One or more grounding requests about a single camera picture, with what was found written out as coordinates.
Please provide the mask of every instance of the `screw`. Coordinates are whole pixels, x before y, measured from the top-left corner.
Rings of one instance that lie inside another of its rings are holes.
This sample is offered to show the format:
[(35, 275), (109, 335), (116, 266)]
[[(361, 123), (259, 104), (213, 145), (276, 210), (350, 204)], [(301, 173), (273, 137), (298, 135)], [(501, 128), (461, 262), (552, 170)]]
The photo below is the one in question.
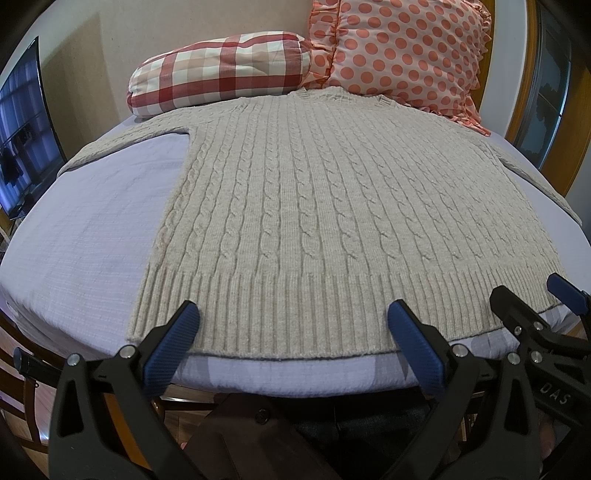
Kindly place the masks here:
[(77, 353), (73, 353), (68, 357), (68, 365), (70, 365), (71, 367), (75, 367), (76, 365), (78, 365), (79, 361), (80, 355), (78, 355)]
[(539, 353), (539, 351), (537, 351), (537, 350), (534, 350), (533, 352), (531, 352), (530, 356), (535, 364), (541, 363), (541, 361), (544, 359), (544, 357), (542, 357), (542, 354)]
[(452, 352), (455, 356), (464, 358), (468, 354), (468, 348), (466, 348), (461, 343), (456, 343), (454, 346), (452, 346)]
[(257, 422), (259, 425), (264, 425), (265, 423), (267, 423), (269, 421), (270, 418), (271, 418), (271, 412), (268, 411), (266, 408), (260, 409), (255, 414), (255, 422)]
[(119, 356), (121, 358), (131, 358), (135, 353), (135, 347), (133, 345), (125, 345), (119, 350)]
[(509, 363), (512, 365), (519, 365), (519, 362), (521, 362), (521, 358), (515, 352), (511, 352), (507, 355), (507, 360), (509, 360)]

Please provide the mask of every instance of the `plaid bolster pillow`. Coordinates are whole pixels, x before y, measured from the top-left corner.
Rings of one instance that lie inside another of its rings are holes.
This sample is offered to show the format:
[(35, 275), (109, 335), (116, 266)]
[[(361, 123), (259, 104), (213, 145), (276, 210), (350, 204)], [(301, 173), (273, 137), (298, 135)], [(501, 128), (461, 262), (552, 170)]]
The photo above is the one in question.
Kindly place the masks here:
[(310, 43), (289, 32), (202, 41), (152, 57), (129, 80), (131, 112), (149, 118), (175, 108), (299, 87), (310, 69)]

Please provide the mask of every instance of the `tv screen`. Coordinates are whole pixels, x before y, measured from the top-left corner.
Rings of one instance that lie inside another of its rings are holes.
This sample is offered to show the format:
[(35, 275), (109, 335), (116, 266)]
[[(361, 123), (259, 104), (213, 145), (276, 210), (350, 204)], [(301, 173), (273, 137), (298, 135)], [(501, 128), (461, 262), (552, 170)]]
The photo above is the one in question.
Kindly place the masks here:
[(0, 89), (0, 205), (10, 218), (28, 213), (66, 161), (43, 94), (38, 41)]

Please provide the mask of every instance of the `bed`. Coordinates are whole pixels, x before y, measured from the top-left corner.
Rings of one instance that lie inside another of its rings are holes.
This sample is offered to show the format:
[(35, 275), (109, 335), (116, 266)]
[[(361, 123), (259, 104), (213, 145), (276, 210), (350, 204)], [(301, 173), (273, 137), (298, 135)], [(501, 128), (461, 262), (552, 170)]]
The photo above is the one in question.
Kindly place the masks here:
[[(141, 122), (130, 117), (113, 134)], [(487, 141), (540, 175), (514, 147)], [(188, 139), (167, 134), (61, 176), (18, 228), (0, 267), (0, 290), (23, 332), (62, 355), (113, 355), (126, 344), (134, 306), (166, 200)], [(507, 171), (529, 198), (554, 242), (568, 278), (591, 289), (591, 247), (579, 225), (532, 184)], [(559, 331), (577, 321), (560, 305), (543, 314)], [(460, 340), (475, 355), (497, 358), (517, 342), (506, 329)], [(398, 353), (345, 359), (252, 360), (189, 355), (174, 382), (209, 391), (321, 397), (416, 385)]]

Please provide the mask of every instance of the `pillow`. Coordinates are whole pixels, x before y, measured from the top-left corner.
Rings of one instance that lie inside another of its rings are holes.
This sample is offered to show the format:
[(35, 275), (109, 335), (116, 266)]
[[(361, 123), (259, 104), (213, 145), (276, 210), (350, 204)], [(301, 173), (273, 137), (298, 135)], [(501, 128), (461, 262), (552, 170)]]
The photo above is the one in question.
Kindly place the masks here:
[(303, 86), (381, 93), (490, 134), (470, 98), (490, 27), (478, 0), (316, 0)]
[(194, 43), (152, 57), (132, 74), (127, 104), (149, 118), (175, 108), (299, 87), (310, 43), (290, 32), (258, 32)]

